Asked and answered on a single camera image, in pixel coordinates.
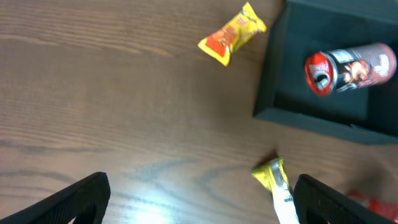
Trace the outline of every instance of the candy wrapper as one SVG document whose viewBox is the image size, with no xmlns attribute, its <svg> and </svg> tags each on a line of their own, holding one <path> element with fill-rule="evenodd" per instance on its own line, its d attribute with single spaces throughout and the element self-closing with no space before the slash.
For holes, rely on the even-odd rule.
<svg viewBox="0 0 398 224">
<path fill-rule="evenodd" d="M 274 208 L 279 222 L 281 224 L 299 224 L 283 164 L 284 159 L 280 157 L 254 169 L 251 174 L 267 190 L 272 192 Z"/>
<path fill-rule="evenodd" d="M 201 40 L 198 46 L 227 66 L 232 53 L 250 40 L 254 34 L 265 31 L 266 25 L 256 16 L 247 2 L 238 15 L 222 29 Z"/>
</svg>

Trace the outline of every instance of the red object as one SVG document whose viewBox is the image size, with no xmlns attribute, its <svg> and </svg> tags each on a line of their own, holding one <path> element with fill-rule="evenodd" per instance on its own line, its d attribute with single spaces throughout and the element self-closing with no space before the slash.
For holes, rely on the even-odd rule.
<svg viewBox="0 0 398 224">
<path fill-rule="evenodd" d="M 396 70 L 396 56 L 386 44 L 318 52 L 307 59 L 305 76 L 320 96 L 388 81 Z"/>
<path fill-rule="evenodd" d="M 347 197 L 360 203 L 370 211 L 398 223 L 398 204 L 381 202 L 378 199 L 361 194 L 355 190 L 350 191 Z"/>
<path fill-rule="evenodd" d="M 318 52 L 305 61 L 307 83 L 312 91 L 320 96 L 328 95 L 334 87 L 333 66 L 322 52 Z"/>
</svg>

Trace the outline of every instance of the wooden table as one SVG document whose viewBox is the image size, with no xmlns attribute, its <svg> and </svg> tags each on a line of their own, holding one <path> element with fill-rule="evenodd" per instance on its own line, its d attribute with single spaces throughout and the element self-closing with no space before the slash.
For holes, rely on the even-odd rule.
<svg viewBox="0 0 398 224">
<path fill-rule="evenodd" d="M 250 176 L 275 148 L 292 185 L 398 200 L 396 147 L 252 118 L 268 34 L 228 67 L 197 47 L 243 4 L 0 0 L 0 217 L 103 171 L 103 223 L 278 223 Z M 282 7 L 251 4 L 268 27 Z"/>
</svg>

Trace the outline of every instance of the can label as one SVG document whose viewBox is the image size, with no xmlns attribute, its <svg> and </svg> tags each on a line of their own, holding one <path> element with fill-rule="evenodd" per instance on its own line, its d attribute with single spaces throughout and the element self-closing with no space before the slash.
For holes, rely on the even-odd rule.
<svg viewBox="0 0 398 224">
<path fill-rule="evenodd" d="M 308 84 L 323 96 L 384 83 L 395 69 L 396 57 L 385 44 L 319 52 L 305 63 Z"/>
<path fill-rule="evenodd" d="M 326 52 L 336 66 L 336 91 L 354 90 L 390 79 L 391 71 L 395 70 L 395 60 L 391 64 L 387 53 L 378 45 Z"/>
</svg>

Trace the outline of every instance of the yellow snack wrapper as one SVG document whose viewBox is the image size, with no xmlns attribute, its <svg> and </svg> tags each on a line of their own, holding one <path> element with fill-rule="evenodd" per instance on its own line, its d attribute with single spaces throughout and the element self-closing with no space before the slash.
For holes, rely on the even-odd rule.
<svg viewBox="0 0 398 224">
<path fill-rule="evenodd" d="M 272 192 L 274 209 L 279 222 L 281 224 L 300 224 L 283 164 L 284 159 L 280 157 L 254 169 L 251 174 Z"/>
<path fill-rule="evenodd" d="M 266 29 L 264 22 L 256 16 L 247 2 L 238 15 L 219 31 L 201 40 L 198 46 L 227 66 L 232 53 L 250 40 L 254 34 L 265 32 Z"/>
<path fill-rule="evenodd" d="M 272 192 L 275 188 L 278 188 L 278 184 L 281 182 L 285 182 L 289 185 L 289 180 L 287 179 L 283 165 L 284 158 L 279 157 L 258 167 L 257 169 L 252 170 L 251 175 L 255 177 L 267 190 Z"/>
</svg>

